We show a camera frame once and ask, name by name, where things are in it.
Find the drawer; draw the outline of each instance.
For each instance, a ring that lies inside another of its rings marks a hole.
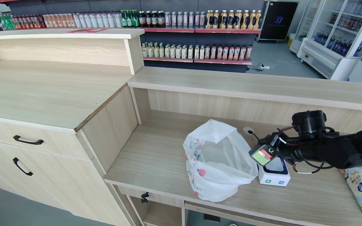
[[[122,194],[139,198],[139,201],[141,199],[141,195],[146,193],[146,191],[140,191],[137,189],[127,188],[127,187],[123,187],[123,186],[118,186],[118,188]],[[154,201],[154,202],[167,204],[167,205],[175,206],[175,207],[184,206],[184,200],[172,198],[169,196],[157,195],[157,194],[154,194],[151,192],[149,192],[149,197],[147,197],[146,199],[148,201]]]
[[[0,142],[90,160],[75,134],[0,121]]]

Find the gray floor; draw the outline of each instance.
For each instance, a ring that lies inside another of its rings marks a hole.
[[[287,41],[276,43],[275,41],[259,41],[253,44],[252,66],[263,63],[270,69],[263,71],[248,70],[247,73],[273,74],[282,76],[294,76],[305,78],[325,78],[307,63],[301,63],[287,46]]]

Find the cabinet door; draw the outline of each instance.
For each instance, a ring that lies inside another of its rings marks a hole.
[[[0,147],[0,188],[24,196],[36,202],[64,209],[62,205],[48,194],[33,176],[23,173]]]
[[[19,158],[37,182],[72,214],[118,226],[129,226],[92,161],[0,144]]]

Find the checkout counter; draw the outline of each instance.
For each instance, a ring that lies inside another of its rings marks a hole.
[[[362,83],[144,67],[141,34],[0,32],[2,189],[43,203],[48,194],[49,205],[118,226],[185,226],[189,210],[258,226],[362,225],[337,169],[292,173],[286,187],[255,179],[222,202],[200,200],[182,147],[208,119],[236,127],[253,147],[244,126],[263,137],[305,110],[323,110],[327,126],[357,132]],[[60,140],[64,135],[72,145]],[[46,142],[34,145],[38,140]],[[23,183],[7,185],[4,176]],[[38,193],[20,187],[37,185]]]

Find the green bottle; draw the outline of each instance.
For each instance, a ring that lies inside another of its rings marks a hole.
[[[129,10],[126,11],[126,15],[127,15],[127,26],[128,27],[132,27],[132,15],[131,12]]]
[[[126,17],[124,10],[121,10],[121,16],[122,16],[122,20],[121,20],[122,27],[128,27],[127,26],[127,17]]]

